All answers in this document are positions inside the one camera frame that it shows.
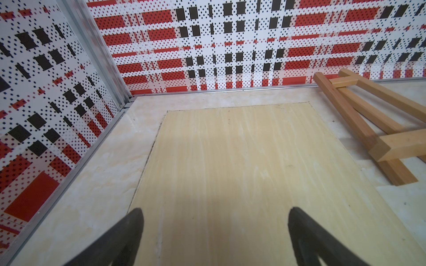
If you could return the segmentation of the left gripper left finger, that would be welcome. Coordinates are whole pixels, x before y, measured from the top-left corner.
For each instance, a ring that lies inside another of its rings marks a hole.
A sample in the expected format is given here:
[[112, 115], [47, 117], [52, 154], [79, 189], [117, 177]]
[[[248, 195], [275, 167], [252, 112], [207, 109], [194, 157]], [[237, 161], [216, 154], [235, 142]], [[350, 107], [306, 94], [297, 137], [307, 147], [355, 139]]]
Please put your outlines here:
[[142, 239], [144, 216], [135, 208], [66, 263], [67, 266], [132, 266]]

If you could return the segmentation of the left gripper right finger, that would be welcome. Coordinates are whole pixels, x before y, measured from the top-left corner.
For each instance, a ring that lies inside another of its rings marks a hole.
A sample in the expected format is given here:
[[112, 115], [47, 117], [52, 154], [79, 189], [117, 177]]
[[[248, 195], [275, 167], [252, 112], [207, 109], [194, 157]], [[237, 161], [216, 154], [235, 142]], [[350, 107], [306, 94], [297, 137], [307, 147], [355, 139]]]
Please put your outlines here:
[[291, 208], [288, 231], [296, 262], [299, 266], [366, 266], [332, 234], [299, 207]]

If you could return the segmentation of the wooden board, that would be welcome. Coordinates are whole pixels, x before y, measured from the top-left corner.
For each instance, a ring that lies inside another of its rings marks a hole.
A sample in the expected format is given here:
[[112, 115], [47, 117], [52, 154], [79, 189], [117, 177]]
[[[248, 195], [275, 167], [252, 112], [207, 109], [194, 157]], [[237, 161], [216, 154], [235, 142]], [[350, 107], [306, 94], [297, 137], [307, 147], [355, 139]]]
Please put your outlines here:
[[295, 206], [372, 266], [426, 263], [309, 103], [168, 112], [132, 206], [138, 266], [294, 266]]

